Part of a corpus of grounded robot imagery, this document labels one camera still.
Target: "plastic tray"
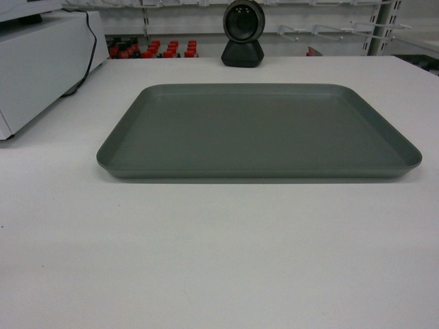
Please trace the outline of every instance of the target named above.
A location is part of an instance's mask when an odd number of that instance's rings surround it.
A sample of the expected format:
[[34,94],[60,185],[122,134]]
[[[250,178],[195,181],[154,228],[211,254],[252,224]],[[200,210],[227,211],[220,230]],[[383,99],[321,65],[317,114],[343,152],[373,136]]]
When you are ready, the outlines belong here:
[[97,153],[117,178],[394,178],[422,156],[349,88],[146,88]]

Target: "cable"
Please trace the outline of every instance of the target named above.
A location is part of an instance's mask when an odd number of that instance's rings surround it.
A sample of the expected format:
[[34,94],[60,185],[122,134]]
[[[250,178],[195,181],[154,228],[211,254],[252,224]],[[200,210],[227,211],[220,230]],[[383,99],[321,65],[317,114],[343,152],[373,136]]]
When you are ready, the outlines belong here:
[[90,62],[88,63],[88,67],[87,70],[85,72],[84,77],[81,79],[81,81],[79,81],[75,86],[73,86],[72,88],[70,88],[65,94],[63,94],[61,96],[61,98],[64,97],[69,97],[72,96],[74,94],[76,94],[76,92],[78,91],[78,89],[82,86],[82,84],[85,82],[85,80],[88,77],[88,74],[90,73],[90,68],[91,68],[91,63],[93,62],[93,58],[95,57],[95,50],[96,50],[96,44],[97,44],[97,37],[96,34],[93,32],[93,30],[90,27],[90,22],[89,22],[89,17],[88,17],[88,12],[85,10],[79,10],[79,9],[75,9],[75,10],[67,10],[67,9],[62,9],[65,12],[83,12],[86,15],[86,22],[87,22],[87,27],[88,30],[92,33],[93,38],[95,39],[95,41],[93,42],[93,48],[91,50],[91,56],[90,56]]

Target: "white device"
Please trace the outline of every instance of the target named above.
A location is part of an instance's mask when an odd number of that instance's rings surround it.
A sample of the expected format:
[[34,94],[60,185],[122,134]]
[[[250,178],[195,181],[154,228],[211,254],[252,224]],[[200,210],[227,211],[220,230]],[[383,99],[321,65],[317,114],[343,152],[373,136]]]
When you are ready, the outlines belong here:
[[[93,70],[108,58],[108,50],[99,12],[88,15],[97,37]],[[0,23],[0,139],[11,137],[76,85],[91,59],[94,38],[85,13],[58,10],[41,16],[43,21],[33,25]]]

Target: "white machine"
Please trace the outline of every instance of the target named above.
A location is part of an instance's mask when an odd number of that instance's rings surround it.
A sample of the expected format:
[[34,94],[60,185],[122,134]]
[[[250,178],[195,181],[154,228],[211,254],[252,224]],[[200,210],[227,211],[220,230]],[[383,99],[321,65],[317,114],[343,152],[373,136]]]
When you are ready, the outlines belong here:
[[[8,12],[20,7],[6,2]],[[3,2],[1,8],[6,14]],[[11,137],[84,77],[95,42],[83,12],[44,13],[32,25],[16,21],[20,16],[0,23],[0,139]],[[108,50],[99,12],[88,17],[97,39],[91,71],[108,58]]]
[[0,0],[0,22],[61,9],[60,0]]

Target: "table surface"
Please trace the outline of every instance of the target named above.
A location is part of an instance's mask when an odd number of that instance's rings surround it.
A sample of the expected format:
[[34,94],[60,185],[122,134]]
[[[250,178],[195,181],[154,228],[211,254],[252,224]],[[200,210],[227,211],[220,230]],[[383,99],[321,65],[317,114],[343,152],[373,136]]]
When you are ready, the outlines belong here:
[[[422,164],[397,180],[126,182],[96,153],[168,83],[347,86]],[[109,60],[0,143],[2,328],[439,325],[439,78],[390,57]]]

